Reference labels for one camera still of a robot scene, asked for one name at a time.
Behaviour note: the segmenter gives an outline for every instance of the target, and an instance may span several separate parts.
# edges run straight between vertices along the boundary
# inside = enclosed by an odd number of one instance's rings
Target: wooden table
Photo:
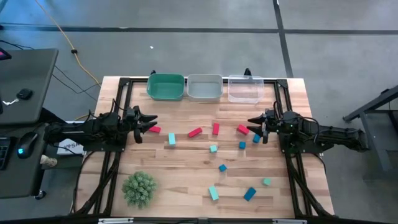
[[[104,77],[96,115],[110,110],[116,97],[120,77]],[[293,110],[311,116],[304,80],[288,79]],[[248,118],[259,116],[275,101],[272,85],[265,85],[265,95],[256,105],[230,103],[227,86],[219,103],[182,101],[154,101],[146,93],[146,84],[134,84],[131,106],[139,105],[144,114],[158,115],[160,134],[145,133],[143,144],[136,144],[132,133],[122,153],[118,181],[113,200],[113,217],[211,217],[211,218],[292,218],[294,217],[289,180],[284,156],[279,149],[277,135],[271,133],[268,144],[252,143],[253,133],[247,136],[236,132],[239,124],[250,123]],[[212,124],[220,124],[218,136],[211,134]],[[190,139],[188,133],[197,127],[203,132]],[[175,133],[177,146],[168,146],[168,133]],[[246,141],[246,149],[238,149]],[[211,154],[209,147],[218,146]],[[86,162],[78,186],[77,207],[92,194],[101,173],[103,152],[96,152]],[[225,164],[226,172],[218,166]],[[313,155],[303,155],[309,189],[333,213],[326,175],[321,162]],[[139,210],[128,207],[121,186],[129,175],[143,170],[156,179],[159,188],[150,206]],[[268,177],[270,186],[262,184]],[[208,188],[215,185],[220,196],[212,201]],[[243,199],[247,189],[257,193],[250,202]],[[108,190],[104,191],[102,209]],[[300,208],[304,210],[301,191]]]

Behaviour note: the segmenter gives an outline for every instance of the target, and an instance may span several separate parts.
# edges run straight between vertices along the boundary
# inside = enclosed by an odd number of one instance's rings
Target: green plush toy
[[[140,209],[148,206],[155,190],[156,182],[154,178],[143,171],[138,171],[134,175],[130,175],[124,181],[122,187],[127,205],[137,205]]]

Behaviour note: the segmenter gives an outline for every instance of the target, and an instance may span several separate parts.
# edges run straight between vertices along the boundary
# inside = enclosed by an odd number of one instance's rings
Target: cyan block
[[[210,195],[213,200],[218,200],[218,193],[215,186],[209,187]]]
[[[266,185],[266,186],[270,186],[270,184],[271,184],[271,179],[269,179],[269,178],[264,178],[264,180],[262,181],[262,183],[263,183],[264,185]]]
[[[260,138],[261,138],[260,135],[258,134],[254,135],[253,142],[258,143],[260,141]]]
[[[210,146],[210,152],[211,153],[217,152],[217,146],[216,145]]]
[[[226,166],[223,164],[218,167],[221,172],[226,171]]]
[[[175,146],[175,135],[174,133],[169,133],[169,144]]]
[[[239,142],[239,148],[240,149],[246,148],[246,142]]]
[[[244,194],[244,196],[243,196],[243,198],[245,199],[245,200],[247,200],[247,201],[250,201],[250,199],[251,198],[253,198],[253,196],[254,196],[254,194],[256,193],[257,191],[256,190],[254,190],[254,188],[249,188],[249,190],[246,192],[246,194]]]

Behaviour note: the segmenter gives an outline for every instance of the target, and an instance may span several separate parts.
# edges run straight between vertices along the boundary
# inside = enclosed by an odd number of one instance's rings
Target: yellow cable
[[[87,114],[87,115],[80,116],[80,117],[76,118],[74,121],[78,121],[78,120],[80,120],[80,119],[82,119],[82,118],[85,118],[85,117],[87,117],[87,116],[88,116],[88,114]]]
[[[35,2],[40,6],[40,8],[42,8],[42,10],[44,11],[44,13],[52,20],[52,22],[58,27],[58,29],[61,31],[61,33],[63,34],[63,36],[66,38],[66,40],[68,41],[70,47],[72,48],[72,50],[76,50],[75,47],[73,46],[72,42],[69,40],[68,36],[64,33],[64,31],[62,30],[62,28],[58,25],[58,23],[55,21],[55,19],[44,9],[44,7],[37,1],[35,0]],[[76,61],[79,64],[80,68],[83,69],[83,71],[85,71],[85,73],[87,73],[89,76],[91,76],[93,78],[93,80],[99,85],[101,86],[101,84],[99,83],[99,81],[95,78],[94,75],[92,75],[81,63],[79,60],[79,57],[77,56],[77,53],[73,53],[75,55]]]

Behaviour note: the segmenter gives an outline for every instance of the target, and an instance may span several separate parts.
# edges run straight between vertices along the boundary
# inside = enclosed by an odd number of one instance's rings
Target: concrete floor
[[[272,0],[40,2],[65,26],[277,28]],[[279,4],[285,29],[398,29],[394,0],[279,0]],[[31,0],[9,1],[0,12],[2,22],[52,25]],[[241,74],[246,67],[255,75],[286,77],[278,34],[69,32],[68,36],[81,62],[98,79],[148,75],[151,70],[230,75]],[[59,32],[7,30],[0,31],[0,39],[58,48],[58,67],[82,88],[94,84],[78,68]],[[346,124],[341,117],[398,83],[396,35],[287,34],[286,39],[293,75],[305,79],[313,117],[322,124],[360,128],[359,121]],[[63,79],[57,71],[54,74]],[[98,91],[93,88],[89,93],[98,96]],[[93,110],[95,101],[84,94],[76,96],[52,79],[45,107],[63,119],[74,119]],[[398,182],[363,181],[369,170],[367,156],[343,147],[325,153],[335,213],[397,223]],[[75,177],[76,170],[48,172],[43,183],[47,198],[0,200],[0,220],[66,214]]]

